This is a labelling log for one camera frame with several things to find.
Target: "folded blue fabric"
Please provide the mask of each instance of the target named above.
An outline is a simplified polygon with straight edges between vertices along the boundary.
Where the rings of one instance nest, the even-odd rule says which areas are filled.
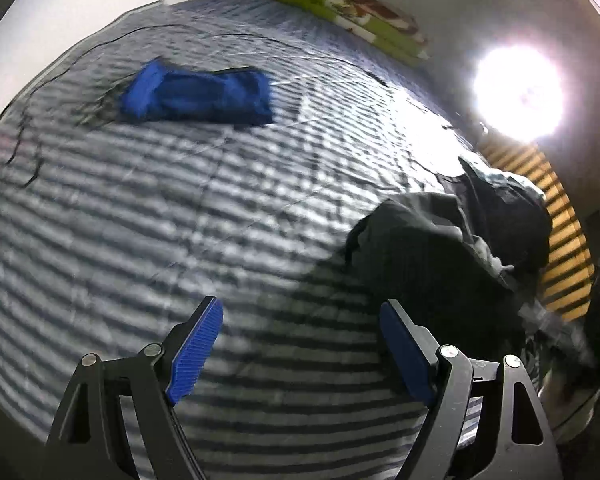
[[[160,59],[138,72],[120,99],[136,121],[194,119],[261,126],[273,122],[269,79],[253,67],[194,72]]]

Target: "yellow striped fabric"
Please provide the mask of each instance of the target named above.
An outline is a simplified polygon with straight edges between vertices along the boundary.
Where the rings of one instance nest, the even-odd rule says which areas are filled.
[[[489,134],[478,150],[494,168],[526,176],[546,195],[554,228],[549,263],[542,275],[541,299],[549,310],[571,320],[589,309],[593,264],[580,222],[560,180],[538,146]]]

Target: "glowing light bulb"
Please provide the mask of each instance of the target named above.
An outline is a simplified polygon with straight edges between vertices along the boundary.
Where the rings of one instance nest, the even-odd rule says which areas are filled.
[[[474,90],[486,122],[517,140],[550,135],[562,118],[558,73],[527,46],[490,52],[478,67]]]

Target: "silver bolt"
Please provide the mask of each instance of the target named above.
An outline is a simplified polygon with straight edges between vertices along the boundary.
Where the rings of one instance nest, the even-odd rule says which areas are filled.
[[[511,354],[504,357],[504,362],[511,368],[518,368],[522,364],[522,361],[519,358]]]
[[[162,347],[158,343],[151,343],[144,347],[144,355],[147,357],[155,357],[162,352]]]
[[[96,361],[98,360],[96,354],[87,354],[82,358],[82,361],[80,361],[82,363],[82,366],[91,366],[96,364]]]
[[[456,357],[458,355],[458,349],[453,345],[442,345],[440,347],[440,355],[444,357]]]

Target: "bed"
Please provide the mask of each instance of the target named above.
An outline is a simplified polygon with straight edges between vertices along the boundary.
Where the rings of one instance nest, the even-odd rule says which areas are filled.
[[[266,70],[275,124],[108,116],[157,56]],[[426,410],[382,371],[342,247],[385,197],[484,164],[427,85],[272,0],[149,6],[75,45],[0,118],[0,407],[43,441],[82,355],[133,354],[212,294],[222,332],[177,407],[210,479],[395,476]]]

